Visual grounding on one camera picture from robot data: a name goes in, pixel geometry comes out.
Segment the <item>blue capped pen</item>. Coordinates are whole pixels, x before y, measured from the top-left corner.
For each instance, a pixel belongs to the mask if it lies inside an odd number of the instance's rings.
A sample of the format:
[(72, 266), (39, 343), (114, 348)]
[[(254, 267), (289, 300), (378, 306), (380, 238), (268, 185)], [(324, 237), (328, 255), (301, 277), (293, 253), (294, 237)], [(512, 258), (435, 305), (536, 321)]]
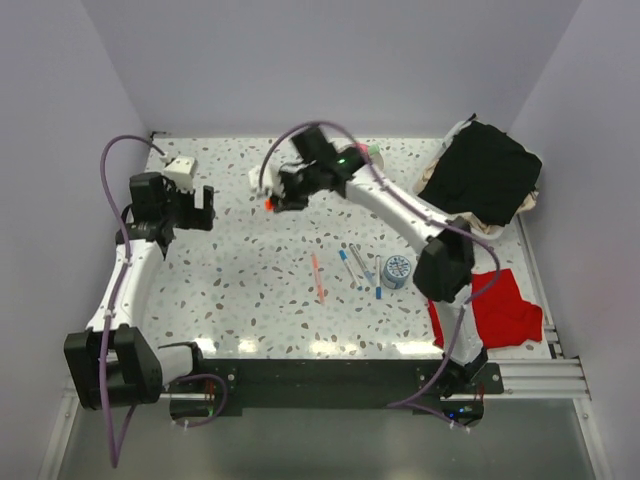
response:
[(355, 288), (357, 290), (360, 290), (360, 291), (363, 290), (363, 287), (362, 287), (362, 284), (361, 284), (361, 282), (360, 282), (360, 280), (358, 278), (358, 275), (356, 274), (356, 272), (355, 272), (355, 270), (354, 270), (354, 268), (353, 268), (353, 266), (352, 266), (352, 264), (351, 264), (351, 262), (350, 262), (350, 260), (349, 260), (349, 258), (347, 256), (346, 252), (344, 250), (342, 250), (342, 249), (339, 250), (339, 256), (340, 256), (343, 264), (345, 265), (345, 268), (347, 269), (349, 275), (351, 276), (352, 281), (355, 284)]

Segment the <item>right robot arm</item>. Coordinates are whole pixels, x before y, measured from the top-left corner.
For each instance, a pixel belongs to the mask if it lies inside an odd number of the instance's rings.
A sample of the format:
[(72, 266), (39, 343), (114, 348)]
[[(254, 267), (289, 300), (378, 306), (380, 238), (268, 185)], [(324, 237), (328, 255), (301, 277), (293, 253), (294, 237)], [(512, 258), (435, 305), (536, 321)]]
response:
[(436, 306), (444, 333), (445, 351), (435, 373), (416, 393), (394, 402), (395, 407), (417, 401), (437, 385), (469, 392), (481, 380), (486, 349), (477, 331), (472, 301), (473, 247), (487, 245), (462, 218), (447, 219), (388, 180), (357, 143), (337, 149), (322, 130), (323, 122), (294, 126), (274, 143), (291, 141), (300, 161), (296, 170), (259, 167), (255, 190), (269, 198), (276, 213), (301, 211), (309, 199), (330, 191), (368, 209), (391, 227), (418, 256), (414, 286)]

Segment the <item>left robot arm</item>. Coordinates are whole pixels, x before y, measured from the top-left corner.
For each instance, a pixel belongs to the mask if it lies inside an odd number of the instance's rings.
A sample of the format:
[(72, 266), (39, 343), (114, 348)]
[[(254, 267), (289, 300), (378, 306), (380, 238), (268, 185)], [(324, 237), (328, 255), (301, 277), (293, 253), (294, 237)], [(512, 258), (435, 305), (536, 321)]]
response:
[(175, 232), (208, 232), (215, 218), (214, 189), (204, 186), (203, 205), (195, 191), (181, 191), (159, 172), (129, 180), (131, 201), (120, 212), (116, 260), (105, 294), (86, 328), (69, 334), (64, 355), (81, 405), (99, 410), (156, 402), (174, 382), (185, 392), (207, 380), (202, 353), (192, 341), (152, 347), (142, 332), (152, 284), (166, 259)]

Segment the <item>white blue marker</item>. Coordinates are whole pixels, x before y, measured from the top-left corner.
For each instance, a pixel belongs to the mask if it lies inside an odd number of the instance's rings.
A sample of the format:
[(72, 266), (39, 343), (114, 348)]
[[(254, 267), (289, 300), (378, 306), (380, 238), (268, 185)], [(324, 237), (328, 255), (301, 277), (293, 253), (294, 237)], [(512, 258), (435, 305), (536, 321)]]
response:
[(369, 283), (372, 286), (375, 286), (375, 281), (374, 281), (374, 277), (373, 277), (373, 273), (371, 272), (371, 270), (368, 268), (368, 266), (365, 264), (363, 258), (361, 257), (358, 248), (356, 247), (355, 244), (350, 243), (348, 245), (349, 250), (351, 251), (352, 255), (354, 256), (356, 263), (358, 264), (358, 266), (360, 267), (360, 269), (362, 270), (362, 273), (364, 274), (364, 277), (369, 281)]

